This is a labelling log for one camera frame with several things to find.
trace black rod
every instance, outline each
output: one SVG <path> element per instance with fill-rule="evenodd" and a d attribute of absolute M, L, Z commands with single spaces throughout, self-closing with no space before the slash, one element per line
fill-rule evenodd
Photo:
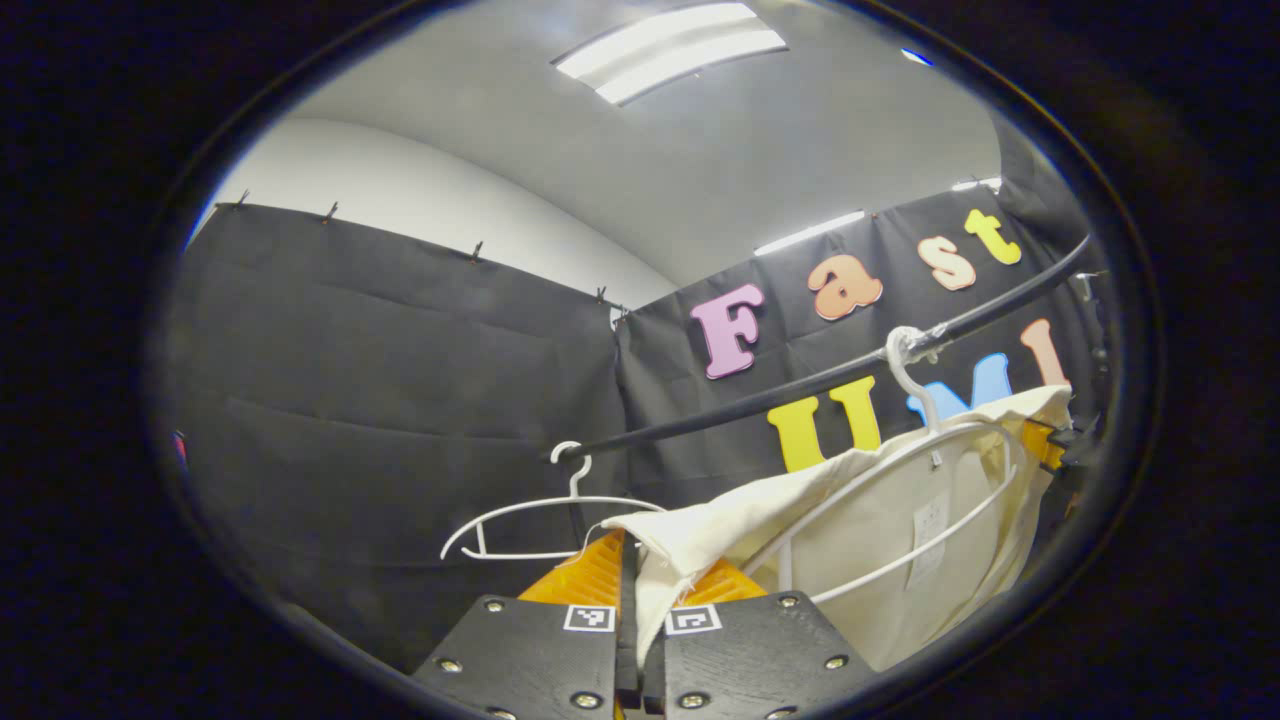
<path fill-rule="evenodd" d="M 924 337 L 914 347 L 911 347 L 908 361 L 914 363 L 924 355 L 936 352 L 961 337 L 989 325 L 992 322 L 1050 292 L 1071 274 L 1071 269 L 1084 254 L 1084 247 L 1088 243 L 1089 236 L 1084 236 L 1084 240 L 1082 240 L 1075 249 L 1068 252 L 1066 256 L 1043 273 L 1039 273 L 1034 278 L 1010 290 L 1009 292 L 1005 292 L 1004 295 L 983 302 L 968 313 L 963 313 L 950 320 L 933 325 L 928 331 L 924 331 Z M 841 363 L 840 365 L 828 368 L 820 373 L 814 373 L 806 378 L 791 380 L 774 388 L 749 395 L 740 400 L 735 400 L 728 405 L 716 407 L 714 410 L 698 413 L 696 415 L 690 415 L 669 423 L 649 425 L 648 428 L 640 428 L 639 430 L 617 434 L 611 438 L 585 443 L 579 447 L 566 448 L 561 452 L 561 462 L 581 457 L 584 455 L 591 455 L 594 452 L 604 452 L 608 450 L 617 450 L 620 447 L 652 443 L 659 439 L 732 423 L 733 420 L 740 420 L 742 418 L 771 410 L 778 405 L 786 405 L 787 402 L 794 402 L 836 387 L 840 383 L 861 374 L 867 370 L 867 368 L 870 368 L 877 363 L 883 363 L 884 360 L 884 348 L 878 347 L 867 355 Z M 548 452 L 543 459 L 549 462 L 550 454 Z"/>

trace label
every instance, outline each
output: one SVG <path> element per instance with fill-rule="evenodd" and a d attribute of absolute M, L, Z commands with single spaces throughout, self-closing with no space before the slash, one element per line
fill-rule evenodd
<path fill-rule="evenodd" d="M 564 629 L 571 633 L 612 633 L 613 606 L 570 605 Z"/>
<path fill-rule="evenodd" d="M 911 550 L 920 547 L 941 536 L 947 529 L 951 515 L 951 492 L 943 491 L 915 511 L 915 542 Z M 911 589 L 942 566 L 947 543 L 942 542 L 911 561 L 911 571 L 906 578 L 906 589 Z"/>
<path fill-rule="evenodd" d="M 719 629 L 719 614 L 716 612 L 714 605 L 672 607 L 671 612 L 667 614 L 668 635 L 687 635 Z"/>

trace white plastic hanger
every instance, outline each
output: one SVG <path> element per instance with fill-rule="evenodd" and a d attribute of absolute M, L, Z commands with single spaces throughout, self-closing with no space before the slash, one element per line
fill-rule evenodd
<path fill-rule="evenodd" d="M 920 401 L 920 406 L 924 409 L 924 424 L 927 428 L 925 436 L 919 441 L 909 445 L 908 447 L 904 447 L 902 450 L 895 452 L 893 455 L 882 459 L 876 465 L 868 468 L 867 470 L 860 473 L 856 478 L 846 483 L 842 488 L 840 488 L 838 491 L 833 492 L 829 497 L 823 500 L 818 506 L 815 506 L 814 509 L 809 510 L 803 516 L 792 521 L 790 525 L 787 525 L 786 529 L 778 533 L 764 547 L 755 551 L 755 553 L 751 555 L 750 559 L 748 559 L 748 561 L 742 565 L 742 573 L 745 573 L 746 575 L 755 573 L 755 570 L 758 570 L 760 565 L 764 564 L 765 560 L 772 557 L 774 552 L 781 552 L 781 555 L 778 556 L 778 589 L 780 591 L 791 589 L 792 537 L 795 537 L 800 530 L 808 527 L 809 523 L 812 523 L 815 518 L 826 512 L 827 509 L 838 502 L 846 495 L 854 492 L 855 489 L 865 484 L 868 480 L 879 477 L 881 474 L 896 468 L 897 465 L 901 465 L 908 460 L 919 457 L 922 452 L 932 454 L 932 462 L 934 470 L 941 469 L 942 471 L 952 471 L 954 468 L 951 468 L 951 462 L 945 461 L 941 454 L 934 448 L 960 436 L 966 436 L 966 434 L 978 436 L 986 433 L 997 433 L 1001 436 L 1001 438 L 1004 439 L 1001 445 L 1004 446 L 1005 451 L 1004 482 L 991 493 L 991 496 L 988 496 L 986 500 L 979 502 L 973 510 L 970 510 L 968 515 L 961 518 L 959 521 L 948 527 L 946 530 L 940 533 L 929 542 L 925 542 L 924 544 L 913 550 L 911 552 L 860 578 L 856 578 L 842 585 L 812 596 L 810 600 L 813 600 L 814 603 L 824 602 L 840 597 L 854 589 L 858 589 L 888 573 L 892 573 L 893 570 L 897 570 L 902 565 L 906 565 L 908 562 L 933 550 L 940 543 L 946 542 L 948 537 L 960 532 L 974 518 L 982 514 L 983 510 L 989 507 L 991 503 L 995 502 L 996 498 L 1000 497 L 1000 495 L 1005 492 L 1005 489 L 1012 483 L 1014 477 L 1018 474 L 1018 466 L 1012 462 L 1012 455 L 1011 455 L 1012 448 L 1016 446 L 1019 448 L 1019 452 L 1021 454 L 1019 456 L 1020 460 L 1025 461 L 1025 450 L 1023 448 L 1023 445 L 1016 439 L 1014 439 L 1014 436 L 1007 429 L 1005 429 L 1004 425 L 1000 425 L 997 423 L 984 423 L 984 421 L 963 423 L 952 428 L 947 428 L 946 430 L 941 429 L 941 420 L 938 420 L 938 409 L 937 405 L 933 402 L 933 396 L 929 395 L 927 389 L 924 389 L 919 383 L 913 380 L 910 375 L 906 374 L 906 363 L 914 361 L 916 359 L 904 357 L 904 355 L 909 351 L 911 343 L 914 343 L 915 340 L 922 336 L 923 333 L 920 333 L 920 331 L 915 328 L 906 328 L 906 327 L 893 328 L 893 331 L 888 333 L 888 340 L 884 343 L 884 352 L 888 359 L 890 370 L 892 370 L 893 373 L 893 378 L 897 379 L 897 383 L 902 386 L 904 391 L 906 391 L 913 397 L 918 398 Z"/>
<path fill-rule="evenodd" d="M 580 445 L 582 445 L 582 443 L 573 442 L 573 441 L 566 441 L 566 442 L 562 442 L 562 443 L 557 445 L 556 448 L 552 450 L 552 462 L 553 464 L 558 462 L 559 461 L 559 455 L 564 450 L 567 450 L 570 447 L 579 447 Z M 476 529 L 476 544 L 480 547 L 480 552 L 475 552 L 471 548 L 463 547 L 462 548 L 462 553 L 466 555 L 467 557 L 475 557 L 476 560 L 549 560 L 549 559 L 556 559 L 556 557 L 572 557 L 572 556 L 577 555 L 579 552 L 581 552 L 581 550 L 572 550 L 572 551 L 568 551 L 568 552 L 522 552 L 522 553 L 492 553 L 492 552 L 489 552 L 489 550 L 485 547 L 485 542 L 484 542 L 484 524 L 483 523 L 485 520 L 492 520 L 494 518 L 498 518 L 500 515 L 507 515 L 508 512 L 515 512 L 517 510 L 527 510 L 530 507 L 545 507 L 548 505 L 572 505 L 575 502 L 609 502 L 609 503 L 613 503 L 613 505 L 635 505 L 635 506 L 639 506 L 639 507 L 644 507 L 646 510 L 655 510 L 658 512 L 666 512 L 666 509 L 659 507 L 659 506 L 657 506 L 657 505 L 654 505 L 652 502 L 645 502 L 643 500 L 634 500 L 634 498 L 630 498 L 630 497 L 612 497 L 612 496 L 603 496 L 603 495 L 594 495 L 594 496 L 580 496 L 580 495 L 577 495 L 577 482 L 581 480 L 582 478 L 585 478 L 586 474 L 591 471 L 591 456 L 590 455 L 585 455 L 582 457 L 584 457 L 582 468 L 577 473 L 573 473 L 573 475 L 570 477 L 570 479 L 568 479 L 568 496 L 567 497 L 548 497 L 548 498 L 544 498 L 544 500 L 530 500 L 527 502 L 517 502 L 515 505 L 508 505 L 506 507 L 499 507 L 498 510 L 490 510 L 489 512 L 485 512 L 484 515 L 480 515 L 479 518 L 475 518 L 474 520 L 471 520 L 466 525 L 462 525 L 461 528 L 457 529 L 457 532 L 454 532 L 452 536 L 449 536 L 449 539 L 444 542 L 444 548 L 440 550 L 440 560 L 444 560 L 444 556 L 449 552 L 449 548 L 453 546 L 453 543 L 460 537 L 462 537 L 462 533 L 466 533 L 471 528 Z"/>

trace fluorescent light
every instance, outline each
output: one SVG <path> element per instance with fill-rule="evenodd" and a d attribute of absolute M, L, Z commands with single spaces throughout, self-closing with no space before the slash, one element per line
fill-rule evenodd
<path fill-rule="evenodd" d="M 855 220 L 860 220 L 865 215 L 867 215 L 867 213 L 864 213 L 863 210 L 858 210 L 858 211 L 850 213 L 847 215 L 841 215 L 841 217 L 838 217 L 838 218 L 836 218 L 833 220 L 827 220 L 826 223 L 822 223 L 822 224 L 818 224 L 818 225 L 810 225 L 810 227 L 808 227 L 808 228 L 805 228 L 805 229 L 803 229 L 800 232 L 791 233 L 791 234 L 788 234 L 788 236 L 786 236 L 783 238 L 774 240 L 773 242 L 771 242 L 768 245 L 763 245 L 763 246 L 758 247 L 755 250 L 755 254 L 756 255 L 767 255 L 769 252 L 773 252 L 774 250 L 782 250 L 783 247 L 786 247 L 788 245 L 795 245 L 795 243 L 800 242 L 801 240 L 809 240 L 810 237 L 819 236 L 819 234 L 822 234 L 824 232 L 833 231 L 833 229 L 836 229 L 838 227 L 842 227 L 842 225 L 847 225 L 849 223 L 852 223 Z"/>
<path fill-rule="evenodd" d="M 957 182 L 957 183 L 955 183 L 955 184 L 951 186 L 951 190 L 954 190 L 956 192 L 960 192 L 961 190 L 973 190 L 973 188 L 978 187 L 979 184 L 984 184 L 984 186 L 989 187 L 991 190 L 998 191 L 1000 186 L 1002 184 L 1002 182 L 1004 181 L 1001 181 L 1000 177 L 997 176 L 997 177 L 993 177 L 993 178 L 984 178 L 984 179 L 980 179 L 980 181 Z"/>
<path fill-rule="evenodd" d="M 561 60 L 556 69 L 571 78 L 599 69 L 636 50 L 689 32 L 754 18 L 755 13 L 741 3 L 716 3 L 663 13 L 612 32 Z"/>
<path fill-rule="evenodd" d="M 908 50 L 906 47 L 902 49 L 902 56 L 906 58 L 908 60 L 913 61 L 913 63 L 919 63 L 922 65 L 933 67 L 933 63 L 931 63 L 928 58 L 925 58 L 924 55 L 920 55 L 919 53 L 913 53 L 913 51 Z"/>
<path fill-rule="evenodd" d="M 772 29 L 723 35 L 663 53 L 602 85 L 595 88 L 595 92 L 609 102 L 622 102 L 655 85 L 696 70 L 703 65 L 786 46 L 786 41 Z"/>

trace cloth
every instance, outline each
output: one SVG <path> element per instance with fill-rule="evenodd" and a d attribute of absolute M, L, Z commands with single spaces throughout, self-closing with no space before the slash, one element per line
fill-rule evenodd
<path fill-rule="evenodd" d="M 948 418 L 942 429 L 988 421 L 1021 438 L 1027 419 L 1064 428 L 1070 424 L 1070 393 L 1068 386 L 1018 393 Z M 850 450 L 705 503 L 607 519 L 604 528 L 626 528 L 648 551 L 636 579 L 640 662 L 667 611 L 719 557 L 741 564 L 832 492 L 925 434 L 920 428 L 873 452 Z M 818 594 L 919 547 L 924 542 L 916 538 L 920 511 L 932 511 L 931 537 L 965 516 L 1004 479 L 996 438 L 995 433 L 961 436 L 938 448 L 947 459 L 946 471 L 933 471 L 931 454 L 923 452 L 841 498 L 792 538 L 794 589 Z M 1014 462 L 1020 456 L 1015 451 Z M 941 551 L 824 602 L 823 614 L 874 670 L 916 652 L 1012 584 L 1030 550 L 1039 498 L 1050 480 L 1034 457 L 1020 462 L 1000 498 L 947 538 Z M 753 574 L 771 592 L 778 589 L 774 566 L 776 559 Z"/>

